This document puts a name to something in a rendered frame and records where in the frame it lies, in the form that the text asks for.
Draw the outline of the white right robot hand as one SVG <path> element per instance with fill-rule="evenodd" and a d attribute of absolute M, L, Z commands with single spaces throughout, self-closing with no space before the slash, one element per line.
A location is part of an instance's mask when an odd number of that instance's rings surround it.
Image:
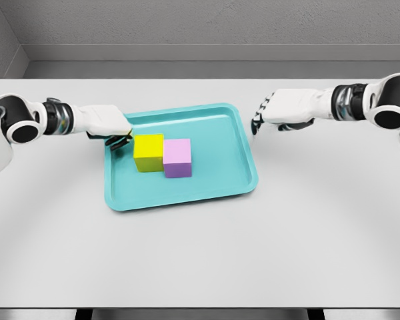
<path fill-rule="evenodd" d="M 256 135 L 264 123 L 279 131 L 301 130 L 314 124 L 310 98 L 315 89 L 278 89 L 266 96 L 251 120 L 251 132 Z"/>

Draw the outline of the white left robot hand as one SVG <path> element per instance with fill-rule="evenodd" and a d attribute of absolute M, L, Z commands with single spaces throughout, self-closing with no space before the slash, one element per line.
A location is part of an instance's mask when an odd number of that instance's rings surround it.
<path fill-rule="evenodd" d="M 105 141 L 111 151 L 129 144 L 133 128 L 115 105 L 91 105 L 84 110 L 86 133 L 89 139 Z"/>

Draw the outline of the yellow cube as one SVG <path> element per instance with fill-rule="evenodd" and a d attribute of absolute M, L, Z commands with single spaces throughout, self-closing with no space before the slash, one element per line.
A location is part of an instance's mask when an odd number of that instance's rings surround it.
<path fill-rule="evenodd" d="M 138 172 L 160 172 L 163 167 L 164 134 L 134 136 L 133 158 Z"/>

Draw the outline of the pink cube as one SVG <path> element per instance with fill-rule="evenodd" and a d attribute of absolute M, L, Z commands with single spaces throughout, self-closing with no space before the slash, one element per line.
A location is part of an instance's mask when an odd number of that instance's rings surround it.
<path fill-rule="evenodd" d="M 163 144 L 163 167 L 166 178 L 191 177 L 191 140 L 165 139 Z"/>

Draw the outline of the teal plastic tray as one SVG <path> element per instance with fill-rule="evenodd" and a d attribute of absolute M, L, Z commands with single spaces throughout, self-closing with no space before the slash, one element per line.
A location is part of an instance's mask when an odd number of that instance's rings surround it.
<path fill-rule="evenodd" d="M 134 144 L 105 149 L 105 202 L 130 211 L 248 193 L 258 174 L 239 111 L 228 103 L 126 114 L 136 134 L 162 133 L 191 141 L 191 177 L 168 179 L 162 172 L 140 173 Z"/>

